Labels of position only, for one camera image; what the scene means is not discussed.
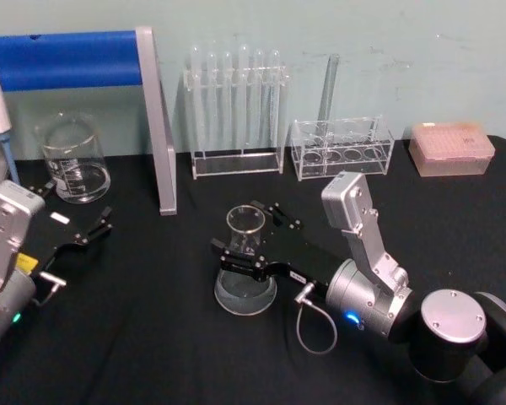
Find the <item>light green wall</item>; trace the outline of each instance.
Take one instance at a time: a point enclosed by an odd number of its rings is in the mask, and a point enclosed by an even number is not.
[[[178,149],[185,147],[175,108],[184,58],[191,44],[207,39],[280,50],[292,78],[289,122],[316,118],[327,56],[337,52],[333,118],[383,113],[397,138],[415,122],[477,121],[506,138],[506,0],[0,1],[0,35],[136,25],[156,33]],[[107,89],[92,98],[83,91],[66,105],[88,103],[101,114],[106,154],[146,150],[137,131],[138,89]],[[18,157],[37,156],[28,132],[47,105],[67,100],[63,94],[8,96]]]

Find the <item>pipette tip box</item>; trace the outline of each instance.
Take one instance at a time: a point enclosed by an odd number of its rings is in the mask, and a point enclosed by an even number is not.
[[[409,152],[421,177],[483,175],[495,148],[475,123],[422,123],[412,128]]]

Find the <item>small glass beaker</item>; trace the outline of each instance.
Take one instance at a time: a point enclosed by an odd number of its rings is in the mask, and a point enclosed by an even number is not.
[[[230,250],[253,256],[261,245],[261,230],[265,221],[264,213],[251,205],[231,209],[227,213],[227,225],[231,230]],[[275,300],[277,284],[273,277],[257,282],[243,274],[219,270],[214,293],[218,303],[228,312],[256,315]]]
[[[37,126],[35,135],[62,200],[90,203],[109,190],[109,171],[90,115],[58,113]]]

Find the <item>black tablecloth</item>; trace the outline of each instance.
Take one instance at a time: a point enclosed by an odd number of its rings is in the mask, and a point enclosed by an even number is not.
[[[485,175],[421,178],[402,142],[387,176],[368,177],[386,250],[411,287],[486,290],[506,301],[506,140]],[[111,187],[97,202],[58,197],[47,207],[88,225],[112,205],[111,235],[68,252],[51,271],[68,280],[41,310],[27,310],[0,343],[0,404],[440,404],[462,403],[457,383],[434,386],[406,347],[339,323],[327,356],[307,354],[294,334],[299,288],[278,280],[272,307],[236,317],[213,298],[218,259],[209,241],[228,237],[225,214],[253,199],[279,202],[305,236],[341,257],[347,242],[327,223],[320,192],[330,179],[227,175],[192,180],[178,156],[179,213],[159,217],[150,156],[108,158]],[[24,185],[42,184],[41,162],[19,164]],[[330,329],[306,316],[304,337],[328,344]]]

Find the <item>blue foam bar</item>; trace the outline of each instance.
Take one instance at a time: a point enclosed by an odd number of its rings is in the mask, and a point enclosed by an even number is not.
[[[3,91],[140,85],[135,31],[0,36]]]

